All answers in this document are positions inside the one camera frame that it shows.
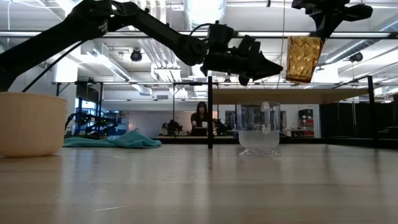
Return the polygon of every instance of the beige bowl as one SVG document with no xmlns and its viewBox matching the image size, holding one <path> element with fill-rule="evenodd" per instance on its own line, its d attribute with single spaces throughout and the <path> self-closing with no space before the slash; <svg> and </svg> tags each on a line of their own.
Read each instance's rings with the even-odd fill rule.
<svg viewBox="0 0 398 224">
<path fill-rule="evenodd" d="M 0 93 L 0 156 L 39 157 L 63 145 L 67 101 L 32 93 Z"/>
</svg>

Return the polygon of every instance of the green towel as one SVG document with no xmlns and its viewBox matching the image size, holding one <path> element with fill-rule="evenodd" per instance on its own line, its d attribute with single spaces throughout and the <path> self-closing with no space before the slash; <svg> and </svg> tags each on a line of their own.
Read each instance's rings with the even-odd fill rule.
<svg viewBox="0 0 398 224">
<path fill-rule="evenodd" d="M 128 149 L 146 149 L 160 147 L 162 143 L 149 139 L 138 131 L 130 131 L 117 139 L 85 139 L 85 138 L 67 138 L 64 147 L 123 147 Z"/>
</svg>

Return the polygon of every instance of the glass cup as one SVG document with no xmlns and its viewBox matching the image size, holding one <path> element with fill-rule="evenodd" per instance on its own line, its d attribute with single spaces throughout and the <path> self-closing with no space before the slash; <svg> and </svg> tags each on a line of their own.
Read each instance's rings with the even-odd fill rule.
<svg viewBox="0 0 398 224">
<path fill-rule="evenodd" d="M 278 156 L 280 104 L 249 102 L 237 106 L 241 156 Z"/>
</svg>

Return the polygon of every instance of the woman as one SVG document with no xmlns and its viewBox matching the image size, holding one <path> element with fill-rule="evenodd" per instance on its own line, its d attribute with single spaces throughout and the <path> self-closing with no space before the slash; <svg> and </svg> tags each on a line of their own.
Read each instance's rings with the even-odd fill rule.
<svg viewBox="0 0 398 224">
<path fill-rule="evenodd" d="M 207 105 L 205 102 L 199 102 L 197 106 L 197 112 L 191 115 L 192 130 L 191 135 L 193 136 L 206 136 L 207 129 L 201 128 L 202 122 L 208 121 Z"/>
</svg>

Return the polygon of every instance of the table surface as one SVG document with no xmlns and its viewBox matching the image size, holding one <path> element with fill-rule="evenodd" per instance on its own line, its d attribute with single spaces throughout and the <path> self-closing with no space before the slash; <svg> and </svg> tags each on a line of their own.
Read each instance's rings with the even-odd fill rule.
<svg viewBox="0 0 398 224">
<path fill-rule="evenodd" d="M 65 148 L 0 159 L 0 223 L 398 223 L 398 152 Z"/>
</svg>

